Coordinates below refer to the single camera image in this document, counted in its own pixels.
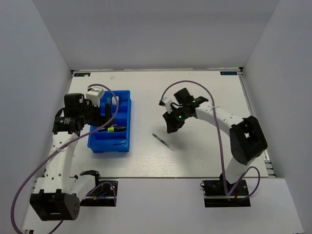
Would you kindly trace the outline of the yellow cap highlighter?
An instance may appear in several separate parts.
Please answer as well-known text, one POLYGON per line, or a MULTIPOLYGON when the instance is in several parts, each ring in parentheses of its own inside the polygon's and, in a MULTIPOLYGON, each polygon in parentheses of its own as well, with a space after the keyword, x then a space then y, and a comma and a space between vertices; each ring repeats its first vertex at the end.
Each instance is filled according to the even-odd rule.
POLYGON ((107 132, 114 132, 115 131, 115 127, 111 126, 109 128, 107 128, 107 132))

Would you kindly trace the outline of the green cap highlighter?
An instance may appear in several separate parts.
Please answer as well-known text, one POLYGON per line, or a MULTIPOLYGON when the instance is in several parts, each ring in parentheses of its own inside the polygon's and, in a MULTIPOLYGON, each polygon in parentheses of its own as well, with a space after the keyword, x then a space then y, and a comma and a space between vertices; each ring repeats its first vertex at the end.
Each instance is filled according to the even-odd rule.
POLYGON ((123 126, 114 126, 114 132, 123 132, 127 130, 127 126, 123 125, 123 126))

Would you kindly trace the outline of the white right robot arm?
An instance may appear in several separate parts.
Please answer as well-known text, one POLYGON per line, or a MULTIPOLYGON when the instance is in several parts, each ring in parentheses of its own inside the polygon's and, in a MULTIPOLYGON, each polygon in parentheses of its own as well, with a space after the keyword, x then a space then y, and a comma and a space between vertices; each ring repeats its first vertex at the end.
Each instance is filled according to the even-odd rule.
POLYGON ((239 179, 247 172, 250 164, 268 147, 267 141, 256 117, 238 117, 222 109, 216 108, 211 100, 199 96, 194 98, 186 88, 174 94, 179 103, 165 102, 167 111, 163 117, 167 125, 167 133, 177 132, 186 119, 194 117, 205 121, 230 138, 232 158, 221 174, 220 188, 225 194, 232 194, 238 188, 239 179))

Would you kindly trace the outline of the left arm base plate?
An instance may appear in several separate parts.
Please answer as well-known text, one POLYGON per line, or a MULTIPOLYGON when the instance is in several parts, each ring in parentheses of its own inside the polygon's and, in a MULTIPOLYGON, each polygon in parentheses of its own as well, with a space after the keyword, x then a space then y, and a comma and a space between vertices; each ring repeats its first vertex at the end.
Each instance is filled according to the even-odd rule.
POLYGON ((102 179, 81 202, 82 207, 115 207, 117 204, 118 179, 102 179))

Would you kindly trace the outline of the blue gel jar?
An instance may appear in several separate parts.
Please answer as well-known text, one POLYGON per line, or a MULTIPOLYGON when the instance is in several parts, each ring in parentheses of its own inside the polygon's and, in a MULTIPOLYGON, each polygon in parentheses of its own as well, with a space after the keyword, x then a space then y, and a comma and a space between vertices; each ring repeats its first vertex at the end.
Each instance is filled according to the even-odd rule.
POLYGON ((119 97, 118 96, 116 96, 116 97, 108 97, 107 98, 107 103, 109 105, 116 106, 116 105, 120 104, 119 97))

